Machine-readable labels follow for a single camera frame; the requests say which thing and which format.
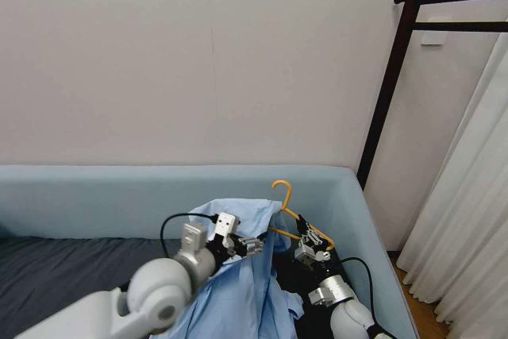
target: mattress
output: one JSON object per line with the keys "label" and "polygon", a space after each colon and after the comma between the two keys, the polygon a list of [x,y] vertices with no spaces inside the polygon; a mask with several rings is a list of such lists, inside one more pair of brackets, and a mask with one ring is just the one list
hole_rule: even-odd
{"label": "mattress", "polygon": [[[175,254],[179,240],[167,240],[167,248]],[[0,239],[0,337],[12,338],[85,295],[114,289],[162,256],[159,240],[141,238]]]}
{"label": "mattress", "polygon": [[[289,207],[323,227],[340,258],[357,256],[368,263],[381,326],[396,337],[416,339],[406,300],[349,168],[0,166],[0,237],[155,239],[168,215],[188,212],[215,198],[284,200],[284,187],[270,187],[276,179],[291,182]],[[287,224],[295,232],[290,218]],[[167,238],[180,234],[180,225],[168,226]],[[354,262],[344,267],[359,300],[369,306],[365,269]]]}

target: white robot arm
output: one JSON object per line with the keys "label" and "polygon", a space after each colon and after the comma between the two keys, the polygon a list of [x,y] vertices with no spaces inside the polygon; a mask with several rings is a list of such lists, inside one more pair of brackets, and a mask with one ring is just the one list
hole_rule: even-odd
{"label": "white robot arm", "polygon": [[386,331],[373,319],[371,311],[356,297],[340,275],[324,279],[309,293],[314,305],[336,305],[330,319],[334,339],[389,339]]}
{"label": "white robot arm", "polygon": [[[302,220],[298,227],[301,239],[294,251],[294,258],[313,269],[322,281],[309,293],[313,305],[333,308],[330,327],[334,339],[389,339],[394,338],[373,318],[371,311],[356,297],[352,288],[334,271],[338,256],[332,256],[325,248],[328,245]],[[352,257],[347,260],[361,259]]]}
{"label": "white robot arm", "polygon": [[238,222],[231,214],[219,214],[214,238],[208,242],[204,225],[184,224],[176,257],[141,266],[127,291],[117,287],[90,294],[16,338],[141,339],[165,331],[225,260],[261,251],[260,240],[234,234]]}

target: wooden clothes rack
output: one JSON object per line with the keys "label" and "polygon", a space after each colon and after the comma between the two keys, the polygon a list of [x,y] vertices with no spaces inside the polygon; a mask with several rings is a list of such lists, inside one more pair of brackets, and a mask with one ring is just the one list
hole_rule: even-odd
{"label": "wooden clothes rack", "polygon": [[395,4],[404,3],[400,21],[398,22],[397,33],[393,46],[391,47],[390,59],[384,73],[383,83],[371,126],[368,130],[365,141],[362,159],[356,177],[362,189],[365,188],[375,150],[377,149],[384,122],[390,109],[395,86],[397,85],[407,47],[410,43],[411,34],[414,30],[425,31],[461,31],[461,32],[508,32],[508,21],[452,21],[452,22],[418,22],[416,21],[420,6],[425,4],[436,4],[446,2],[462,2],[465,0],[394,0]]}

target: dark wooden pole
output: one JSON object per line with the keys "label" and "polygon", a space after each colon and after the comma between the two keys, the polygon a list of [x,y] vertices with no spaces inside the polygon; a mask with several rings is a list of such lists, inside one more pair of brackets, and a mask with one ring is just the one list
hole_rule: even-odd
{"label": "dark wooden pole", "polygon": [[374,115],[372,116],[371,127],[368,130],[367,140],[365,141],[364,152],[358,167],[356,177],[362,189],[365,189],[368,173],[371,170],[372,161],[374,160],[375,150],[383,131],[383,125],[387,119],[388,110],[390,109],[391,99],[394,95],[395,86],[397,85],[398,75],[404,62],[407,46],[410,43],[411,33],[413,32],[414,22],[420,10],[418,0],[404,0],[404,8],[400,22],[398,23],[397,33],[395,34],[394,44],[391,47],[390,59],[388,60],[387,69],[384,73],[383,83],[379,91],[378,101],[375,105]]}

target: black fabric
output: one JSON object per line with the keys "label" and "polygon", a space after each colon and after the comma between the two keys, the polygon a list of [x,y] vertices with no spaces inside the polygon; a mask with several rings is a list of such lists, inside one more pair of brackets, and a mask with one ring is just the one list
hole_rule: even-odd
{"label": "black fabric", "polygon": [[[179,240],[166,244],[174,255]],[[128,282],[142,264],[159,257],[159,240],[0,239],[0,338],[14,337],[85,295]]]}
{"label": "black fabric", "polygon": [[372,326],[370,326],[367,329],[367,335],[371,339],[373,339],[373,338],[377,337],[378,335],[380,335],[381,333],[385,333],[385,332],[386,331],[383,329],[383,327],[381,327],[377,323],[372,325]]}
{"label": "black fabric", "polygon": [[294,320],[294,327],[298,339],[333,339],[330,327],[330,318],[335,307],[313,306],[309,300],[309,293],[319,287],[319,283],[331,276],[339,274],[350,284],[348,276],[335,250],[330,251],[332,268],[318,271],[310,270],[307,266],[294,259],[294,250],[297,248],[294,241],[292,248],[286,252],[273,254],[273,266],[277,271],[277,281],[283,290],[298,293],[303,300],[304,314],[299,320]]}

